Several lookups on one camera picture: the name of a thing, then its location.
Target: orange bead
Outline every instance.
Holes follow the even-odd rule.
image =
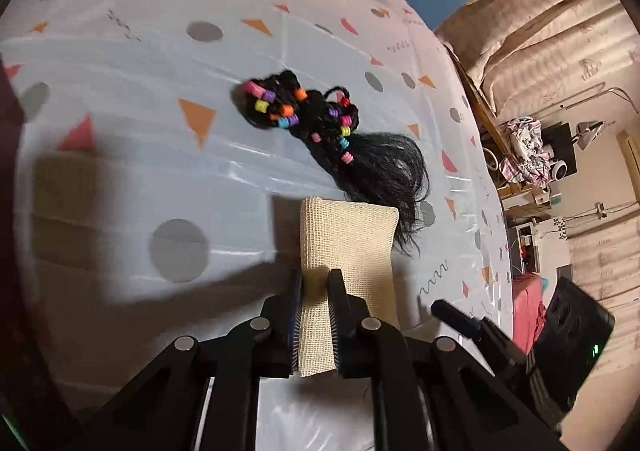
[[[280,114],[282,116],[291,116],[294,114],[294,109],[293,106],[291,106],[290,104],[283,104],[280,107]]]
[[[302,88],[297,88],[293,90],[293,96],[296,97],[297,100],[305,100],[306,92]]]

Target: wig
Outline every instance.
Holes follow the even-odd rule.
[[[353,202],[395,207],[394,240],[406,251],[422,227],[418,203],[429,191],[420,148],[397,133],[356,133],[358,108],[346,88],[303,90],[290,70],[244,85],[246,118],[254,126],[289,129]]]

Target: patterned tablecloth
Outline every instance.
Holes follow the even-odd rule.
[[[24,286],[73,407],[104,402],[172,338],[257,314],[300,264],[300,200],[342,198],[302,142],[234,104],[238,83],[283,66],[306,88],[346,86],[363,131],[412,135],[424,153],[420,253],[393,256],[402,328],[452,334],[428,311],[445,297],[511,334],[478,129],[445,48],[403,0],[13,0],[0,51],[28,120]],[[367,387],[263,381],[258,449],[367,449]]]

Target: patterned curtain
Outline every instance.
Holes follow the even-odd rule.
[[[574,283],[616,317],[593,374],[640,362],[640,213],[569,239]]]
[[[500,121],[640,61],[640,36],[619,0],[469,0],[436,34]]]

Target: pink bead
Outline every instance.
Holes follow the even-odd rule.
[[[247,81],[243,85],[244,91],[248,94],[253,95],[255,98],[262,98],[262,94],[264,93],[264,88],[255,84],[253,81]]]

